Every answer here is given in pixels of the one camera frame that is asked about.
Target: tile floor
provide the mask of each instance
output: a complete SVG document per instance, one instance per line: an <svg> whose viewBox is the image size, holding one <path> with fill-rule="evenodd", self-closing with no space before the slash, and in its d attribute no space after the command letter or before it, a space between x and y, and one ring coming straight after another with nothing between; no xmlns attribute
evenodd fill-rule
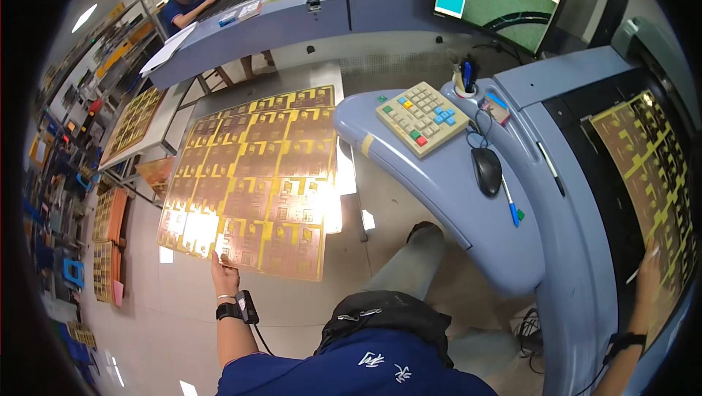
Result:
<svg viewBox="0 0 702 396"><path fill-rule="evenodd" d="M265 65L263 57L254 57L253 65L254 71L260 71ZM235 82L243 77L238 61L224 69ZM184 102L199 97L197 82L193 88ZM176 116L167 136L172 145L180 143L191 110ZM160 156L146 156L143 161L156 158ZM362 223L357 207L347 207L353 202L344 203L344 228L327 237L321 282L241 271L241 286L251 291L261 319L259 328L276 355L311 355L336 304L390 260L412 225L420 220L437 223L413 195L373 162L356 154L355 165L358 200L375 221L375 229L368 231L368 242L359 239ZM90 195L88 202L94 205L95 195ZM201 396L216 393L221 369L209 262L176 252L171 263L161 263L156 245L160 213L159 208L138 197L128 205L123 268L126 286L121 308L96 301L92 253L86 252L82 312L100 348L95 359L101 374L95 379L106 396L178 395L182 392L180 381L195 386ZM92 222L88 219L88 235ZM500 297L469 255L450 236L447 242L447 253L427 295L429 304L453 316L447 335L470 327L514 327L516 320L510 319L529 308L533 296ZM543 369L537 361L533 366ZM543 377L529 369L527 360L517 358L508 369L486 381L500 396L539 395L543 387Z"/></svg>

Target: pink paper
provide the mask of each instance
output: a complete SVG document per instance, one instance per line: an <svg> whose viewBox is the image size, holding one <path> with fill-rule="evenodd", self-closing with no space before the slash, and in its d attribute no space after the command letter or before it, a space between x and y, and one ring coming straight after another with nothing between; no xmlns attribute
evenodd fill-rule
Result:
<svg viewBox="0 0 702 396"><path fill-rule="evenodd" d="M124 285L117 280L112 280L112 292L114 293L114 304L118 308L122 306L122 292L124 291Z"/></svg>

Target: person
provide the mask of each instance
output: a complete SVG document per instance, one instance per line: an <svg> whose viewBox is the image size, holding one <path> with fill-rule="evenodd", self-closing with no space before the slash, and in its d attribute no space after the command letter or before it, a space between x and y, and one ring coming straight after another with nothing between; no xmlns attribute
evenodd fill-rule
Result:
<svg viewBox="0 0 702 396"><path fill-rule="evenodd" d="M656 251L655 248L656 242L652 238L649 239L644 259L639 264L639 274L636 278L636 302L626 330L627 333L634 335L645 336L648 332L654 297L661 283L661 251ZM619 396L624 393L643 350L644 346L641 344L633 344L621 350L602 376L592 396Z"/></svg>
<svg viewBox="0 0 702 396"><path fill-rule="evenodd" d="M360 292L337 306L320 347L306 359L259 352L242 320L218 318L217 353L223 367L218 394L496 396L478 376L460 370L480 364L483 375L491 374L513 361L519 345L502 331L477 330L447 340L451 317L422 301L444 250L441 229L425 221L415 225L406 245ZM239 272L221 265L215 252L212 278L218 307L236 303Z"/></svg>
<svg viewBox="0 0 702 396"><path fill-rule="evenodd" d="M182 28L186 27L198 15L214 4L217 0L168 0L163 7L163 21L169 37L175 35ZM270 50L262 52L268 65L275 66ZM241 58L241 66L244 68L244 75L247 79L256 77L251 67L251 55Z"/></svg>

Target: blue shirt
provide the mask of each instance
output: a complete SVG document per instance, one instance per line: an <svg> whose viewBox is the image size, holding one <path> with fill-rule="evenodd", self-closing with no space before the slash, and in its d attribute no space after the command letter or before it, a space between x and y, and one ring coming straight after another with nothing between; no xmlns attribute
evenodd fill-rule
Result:
<svg viewBox="0 0 702 396"><path fill-rule="evenodd" d="M306 359L239 358L224 367L218 395L497 396L477 376L444 367L434 346L392 329L363 329Z"/></svg>
<svg viewBox="0 0 702 396"><path fill-rule="evenodd" d="M177 0L169 0L168 3L163 7L163 21L166 26L166 32L169 33L169 37L177 34L180 31L180 27L173 24L173 19L179 15L185 15L192 11L199 5L203 4L205 0L195 0L191 4L178 3Z"/></svg>

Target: inspection machine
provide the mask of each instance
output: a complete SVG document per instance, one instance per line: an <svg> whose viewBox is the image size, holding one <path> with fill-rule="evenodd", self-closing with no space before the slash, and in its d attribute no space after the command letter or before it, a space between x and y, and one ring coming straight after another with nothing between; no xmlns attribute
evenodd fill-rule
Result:
<svg viewBox="0 0 702 396"><path fill-rule="evenodd" d="M290 66L351 56L339 45L368 32L487 35L531 56L562 53L550 35L567 0L274 0L258 17L220 27L219 18L245 1L224 0L200 17L182 48L151 73L153 83L165 88L261 50L274 49L275 56L286 46L303 51ZM334 49L314 49L325 41ZM626 329L635 295L628 280L645 239L655 237L662 285L627 394L642 391L689 309L698 264L691 209L699 207L691 205L689 159L690 139L702 123L677 41L634 18L621 24L611 45L479 79L472 94L446 80L436 93L412 87L347 96L334 115L339 136L416 196L493 286L508 295L536 292L544 395L574 395L596 378L611 336ZM510 112L504 124L479 109L488 93ZM407 111L401 121L420 122L416 133L393 117L382 119L390 114L388 99L395 100L391 110ZM426 99L412 110L415 100ZM424 111L434 111L432 102L460 111L482 131L524 214L518 226L502 193L480 192L465 125L454 128L445 117L437 123ZM443 130L439 143L431 138L434 125ZM425 146L432 148L426 154Z"/></svg>

